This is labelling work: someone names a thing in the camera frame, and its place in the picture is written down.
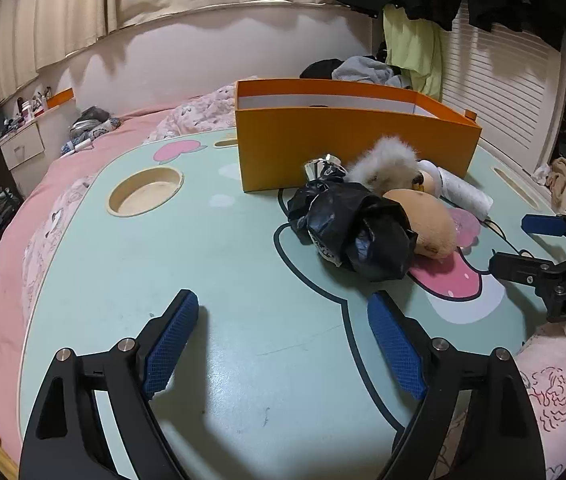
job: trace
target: pink bed sheet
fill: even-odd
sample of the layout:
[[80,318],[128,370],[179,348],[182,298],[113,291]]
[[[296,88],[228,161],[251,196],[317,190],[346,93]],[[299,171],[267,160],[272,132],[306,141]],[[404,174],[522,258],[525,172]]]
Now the pink bed sheet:
[[25,248],[49,215],[54,201],[75,180],[98,172],[122,153],[139,146],[175,106],[146,108],[129,114],[118,130],[96,139],[93,150],[75,153],[52,163],[43,181],[22,205],[0,241],[0,437],[5,451],[16,462],[20,457],[16,390],[25,339],[21,306]]

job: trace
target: open cardboard box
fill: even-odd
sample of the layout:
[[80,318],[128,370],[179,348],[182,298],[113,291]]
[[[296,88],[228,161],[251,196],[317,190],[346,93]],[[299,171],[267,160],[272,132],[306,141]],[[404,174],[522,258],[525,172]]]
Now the open cardboard box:
[[308,160],[331,153],[347,165],[383,136],[463,178],[481,132],[418,92],[322,79],[239,81],[236,128],[245,192],[300,187]]

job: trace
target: crumpled black bag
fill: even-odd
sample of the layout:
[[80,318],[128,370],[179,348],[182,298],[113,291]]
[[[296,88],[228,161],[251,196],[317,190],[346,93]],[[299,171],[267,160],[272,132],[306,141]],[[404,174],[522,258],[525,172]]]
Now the crumpled black bag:
[[417,234],[402,206],[356,182],[320,179],[288,201],[287,219],[304,242],[313,241],[327,259],[371,282],[400,280],[414,255]]

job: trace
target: brown plush toy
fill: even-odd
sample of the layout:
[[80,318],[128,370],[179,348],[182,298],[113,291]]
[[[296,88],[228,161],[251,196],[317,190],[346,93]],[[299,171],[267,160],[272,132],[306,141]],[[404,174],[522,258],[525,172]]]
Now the brown plush toy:
[[442,260],[456,249],[456,227],[447,207],[430,194],[412,189],[393,189],[383,195],[400,203],[418,233],[416,254]]

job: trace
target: scratch on table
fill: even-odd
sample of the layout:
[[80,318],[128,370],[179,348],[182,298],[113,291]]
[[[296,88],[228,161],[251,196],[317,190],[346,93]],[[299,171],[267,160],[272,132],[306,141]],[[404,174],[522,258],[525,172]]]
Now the scratch on table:
[[323,335],[323,334],[326,334],[327,332],[331,332],[332,330],[336,330],[337,328],[339,328],[339,327],[341,327],[341,326],[343,326],[343,324],[342,324],[342,323],[339,323],[338,325],[335,325],[335,326],[333,326],[333,327],[331,327],[331,328],[328,328],[328,329],[326,329],[326,330],[323,330],[322,332],[319,332],[319,333],[317,333],[317,334],[314,334],[313,336],[310,336],[310,338],[308,338],[306,341],[303,341],[302,343],[298,343],[298,344],[296,344],[296,345],[284,346],[284,347],[282,347],[282,348],[278,348],[277,350],[272,350],[272,351],[269,351],[269,352],[265,352],[265,353],[263,353],[263,354],[256,354],[256,357],[263,357],[263,356],[265,356],[265,355],[276,354],[276,353],[278,353],[278,352],[282,352],[282,351],[284,351],[284,350],[289,350],[289,349],[291,349],[291,348],[298,348],[299,346],[304,346],[305,344],[307,344],[307,343],[313,341],[314,339],[316,339],[318,336],[321,336],[321,335]]

